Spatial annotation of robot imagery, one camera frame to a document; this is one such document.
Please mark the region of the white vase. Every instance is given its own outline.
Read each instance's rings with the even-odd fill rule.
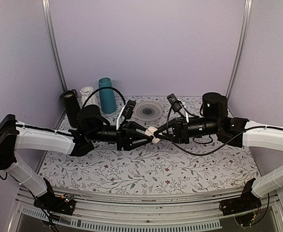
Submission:
[[[82,104],[84,105],[84,102],[87,100],[87,98],[90,96],[91,93],[93,93],[94,89],[93,87],[84,87],[80,90],[80,93],[82,95]],[[98,104],[98,99],[95,96],[95,94],[87,101],[87,105],[99,105]]]

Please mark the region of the black thermos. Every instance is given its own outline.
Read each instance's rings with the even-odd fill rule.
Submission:
[[[60,98],[63,99],[66,114],[69,119],[70,126],[78,128],[79,123],[77,120],[77,114],[80,112],[80,106],[76,97],[76,90],[68,90],[61,94]]]

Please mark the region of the teal vase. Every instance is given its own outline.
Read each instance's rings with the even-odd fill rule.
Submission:
[[[113,87],[112,81],[109,77],[99,79],[99,88]],[[116,99],[112,89],[103,89],[99,92],[99,99],[101,103],[102,112],[111,114],[117,110]]]

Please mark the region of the floral tablecloth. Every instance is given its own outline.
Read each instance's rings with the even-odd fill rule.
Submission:
[[[160,102],[164,109],[161,119],[144,123],[159,126],[166,122],[169,103],[165,97],[126,97],[126,99]],[[198,115],[201,98],[182,97],[188,110]],[[116,99],[118,110],[105,115],[115,124],[123,103]],[[67,117],[60,129],[71,129]],[[209,138],[200,139],[206,142]],[[213,136],[213,143],[200,145],[191,142],[181,145],[194,153],[209,152],[221,145]],[[167,141],[148,144],[133,151],[117,151],[116,145],[94,143],[95,150],[84,157],[70,157],[48,152],[39,175],[53,186],[93,192],[119,194],[176,194],[205,192],[240,187],[259,176],[255,161],[248,148],[225,146],[204,157],[188,155]]]

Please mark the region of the black bottle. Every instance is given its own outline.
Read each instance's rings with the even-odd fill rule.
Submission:
[[[70,126],[78,128],[79,123],[77,120],[77,114],[80,112],[80,106],[76,97],[76,90],[68,90],[61,94],[60,98],[63,99],[66,114],[69,119]]]

